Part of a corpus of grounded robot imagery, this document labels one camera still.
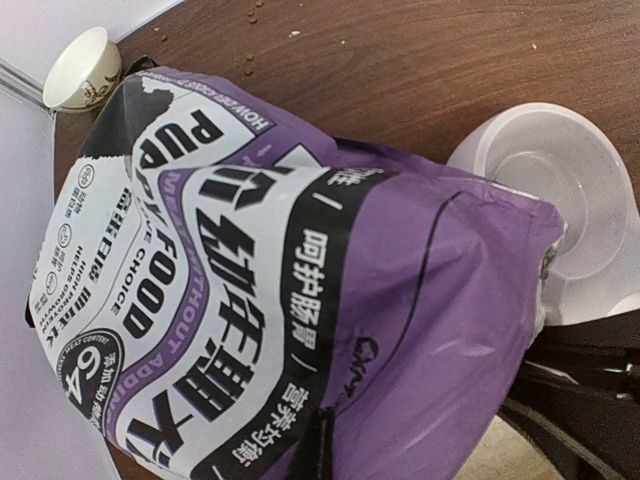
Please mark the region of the grey double pet bowl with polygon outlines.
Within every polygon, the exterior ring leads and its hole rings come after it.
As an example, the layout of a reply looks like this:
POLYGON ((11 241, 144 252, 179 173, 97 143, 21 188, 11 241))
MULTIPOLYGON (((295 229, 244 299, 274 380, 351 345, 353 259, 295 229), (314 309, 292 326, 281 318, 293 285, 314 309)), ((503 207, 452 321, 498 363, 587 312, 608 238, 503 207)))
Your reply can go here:
POLYGON ((484 122, 450 166, 554 205, 564 240, 542 287, 550 326, 639 307, 639 211, 624 162, 608 137, 559 105, 526 103, 484 122))

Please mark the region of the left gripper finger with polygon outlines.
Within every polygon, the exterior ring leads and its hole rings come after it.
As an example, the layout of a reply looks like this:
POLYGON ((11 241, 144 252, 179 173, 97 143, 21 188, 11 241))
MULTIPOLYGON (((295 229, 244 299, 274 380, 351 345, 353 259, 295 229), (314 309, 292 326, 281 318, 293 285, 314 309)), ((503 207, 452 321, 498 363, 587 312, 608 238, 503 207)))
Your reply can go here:
POLYGON ((294 456, 295 480, 331 480, 333 478, 333 432, 335 412, 316 410, 294 456))

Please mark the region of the purple puppy food bag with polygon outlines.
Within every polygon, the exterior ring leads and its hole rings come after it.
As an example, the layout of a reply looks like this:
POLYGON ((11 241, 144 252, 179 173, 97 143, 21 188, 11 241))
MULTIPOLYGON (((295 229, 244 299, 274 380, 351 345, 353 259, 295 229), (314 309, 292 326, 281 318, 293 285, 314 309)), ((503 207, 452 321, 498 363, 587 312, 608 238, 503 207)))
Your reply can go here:
POLYGON ((331 137, 216 76, 128 76, 59 192, 26 318, 68 401, 164 479, 451 479, 543 325, 551 204, 331 137))

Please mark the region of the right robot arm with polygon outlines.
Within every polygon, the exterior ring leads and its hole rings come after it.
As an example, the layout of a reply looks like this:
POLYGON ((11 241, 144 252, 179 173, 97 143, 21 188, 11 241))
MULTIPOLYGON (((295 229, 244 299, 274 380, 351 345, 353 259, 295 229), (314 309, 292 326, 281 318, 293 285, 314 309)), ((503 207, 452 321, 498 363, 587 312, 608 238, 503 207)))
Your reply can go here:
POLYGON ((545 328, 499 415, 565 479, 638 478, 638 312, 545 328))

